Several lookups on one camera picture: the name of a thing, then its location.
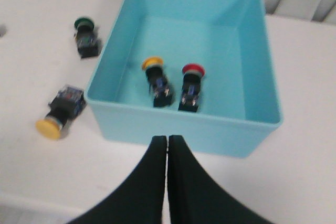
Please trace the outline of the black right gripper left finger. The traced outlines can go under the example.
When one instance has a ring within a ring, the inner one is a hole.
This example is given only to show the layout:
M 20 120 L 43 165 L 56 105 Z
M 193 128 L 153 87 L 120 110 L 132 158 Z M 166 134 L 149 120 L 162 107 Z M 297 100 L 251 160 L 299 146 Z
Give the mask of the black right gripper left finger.
M 166 136 L 154 136 L 132 173 L 107 198 L 69 223 L 161 223 Z

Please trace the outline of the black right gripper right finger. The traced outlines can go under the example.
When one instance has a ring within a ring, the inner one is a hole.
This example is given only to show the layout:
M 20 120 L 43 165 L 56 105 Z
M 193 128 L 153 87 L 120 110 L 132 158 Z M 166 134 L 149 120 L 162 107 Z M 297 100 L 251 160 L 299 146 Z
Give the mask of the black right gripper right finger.
M 171 223 L 269 223 L 223 190 L 180 135 L 169 137 L 167 190 Z

